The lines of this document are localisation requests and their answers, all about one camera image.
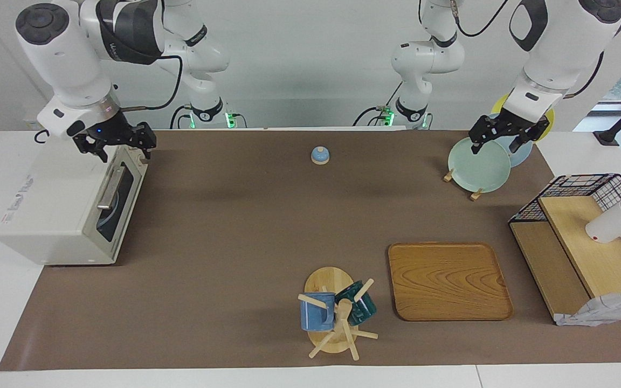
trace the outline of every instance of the wooden peg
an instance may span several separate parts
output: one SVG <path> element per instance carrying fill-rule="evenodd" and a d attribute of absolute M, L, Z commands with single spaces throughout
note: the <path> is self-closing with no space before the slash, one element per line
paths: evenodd
<path fill-rule="evenodd" d="M 377 333 L 370 333 L 368 331 L 360 331 L 360 330 L 351 330 L 351 334 L 353 336 L 359 336 L 359 337 L 366 337 L 366 338 L 372 338 L 374 340 L 377 339 Z"/>
<path fill-rule="evenodd" d="M 330 342 L 330 339 L 332 339 L 335 334 L 336 333 L 334 331 L 329 332 L 327 336 L 325 336 L 325 338 L 323 338 L 322 341 L 320 341 L 320 343 L 315 348 L 313 348 L 313 351 L 311 351 L 308 356 L 310 358 L 317 356 L 318 353 L 320 353 L 320 351 L 322 350 L 322 347 L 325 346 L 327 342 Z"/>
<path fill-rule="evenodd" d="M 472 201 L 476 201 L 476 199 L 478 199 L 482 193 L 483 193 L 483 189 L 478 189 L 478 191 L 474 192 L 474 194 L 471 194 L 469 199 Z"/>
<path fill-rule="evenodd" d="M 442 180 L 444 180 L 444 182 L 449 182 L 452 180 L 452 174 L 454 174 L 454 169 L 449 170 L 449 172 L 447 172 L 447 175 L 444 176 L 444 178 L 442 178 Z"/>
<path fill-rule="evenodd" d="M 365 282 L 365 285 L 363 285 L 363 287 L 361 287 L 361 289 L 358 290 L 358 293 L 356 293 L 356 295 L 354 296 L 354 302 L 358 302 L 359 300 L 361 300 L 363 294 L 368 292 L 368 289 L 370 288 L 370 286 L 372 286 L 373 282 L 375 281 L 372 278 Z"/>
<path fill-rule="evenodd" d="M 356 344 L 353 342 L 353 336 L 351 334 L 351 329 L 349 328 L 349 322 L 347 322 L 346 319 L 342 319 L 342 328 L 344 331 L 344 335 L 347 337 L 347 342 L 349 343 L 351 358 L 353 358 L 354 361 L 358 361 L 358 349 L 356 349 Z"/>
<path fill-rule="evenodd" d="M 349 299 L 340 300 L 340 304 L 337 307 L 337 318 L 339 320 L 347 319 L 351 314 L 351 308 L 353 304 Z"/>
<path fill-rule="evenodd" d="M 308 296 L 308 295 L 303 295 L 302 293 L 299 294 L 299 300 L 302 300 L 303 302 L 312 304 L 313 306 L 318 306 L 321 309 L 327 309 L 327 304 L 320 302 L 320 300 L 317 299 L 313 299 L 312 297 Z"/>

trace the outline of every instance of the light blue plate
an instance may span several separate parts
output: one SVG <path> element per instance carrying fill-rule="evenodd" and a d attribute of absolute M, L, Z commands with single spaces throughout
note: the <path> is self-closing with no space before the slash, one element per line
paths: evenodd
<path fill-rule="evenodd" d="M 509 150 L 509 145 L 514 141 L 515 138 L 516 136 L 503 136 L 495 139 L 495 142 L 497 142 L 505 149 L 505 151 L 507 151 L 512 167 L 516 167 L 517 165 L 524 163 L 528 155 L 530 155 L 530 152 L 533 150 L 533 142 L 526 142 L 524 145 L 519 147 L 517 152 L 512 153 L 512 151 Z"/>
<path fill-rule="evenodd" d="M 454 182 L 470 192 L 491 192 L 502 187 L 512 169 L 507 152 L 495 142 L 487 142 L 477 155 L 471 151 L 473 143 L 468 137 L 452 147 L 447 160 L 454 170 Z"/>

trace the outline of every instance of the round wooden base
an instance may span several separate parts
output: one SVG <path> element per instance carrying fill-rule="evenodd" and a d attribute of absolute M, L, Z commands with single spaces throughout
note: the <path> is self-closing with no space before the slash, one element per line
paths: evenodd
<path fill-rule="evenodd" d="M 303 292 L 338 293 L 352 284 L 353 279 L 343 270 L 336 267 L 322 267 L 308 276 Z M 328 331 L 309 331 L 308 337 L 313 342 L 313 346 L 317 346 L 328 333 Z M 337 334 L 322 347 L 322 351 L 325 353 L 342 353 L 348 348 L 347 339 L 343 335 Z"/>

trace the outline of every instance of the oven door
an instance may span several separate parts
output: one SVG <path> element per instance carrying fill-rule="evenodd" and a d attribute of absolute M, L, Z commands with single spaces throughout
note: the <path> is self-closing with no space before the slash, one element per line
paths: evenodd
<path fill-rule="evenodd" d="M 108 175 L 86 227 L 94 243 L 114 262 L 143 176 L 124 147 L 116 152 Z"/>

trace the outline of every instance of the brown table mat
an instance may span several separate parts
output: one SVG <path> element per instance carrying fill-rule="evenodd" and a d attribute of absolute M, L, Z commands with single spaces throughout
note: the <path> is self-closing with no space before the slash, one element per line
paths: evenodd
<path fill-rule="evenodd" d="M 160 133 L 118 263 L 44 268 L 0 370 L 621 362 L 621 322 L 553 324 L 507 226 L 552 178 L 538 150 L 473 203 L 441 181 L 464 136 Z M 400 320 L 387 248 L 413 241 L 489 243 L 514 316 Z M 296 295 L 324 266 L 375 279 L 357 363 L 307 356 Z"/>

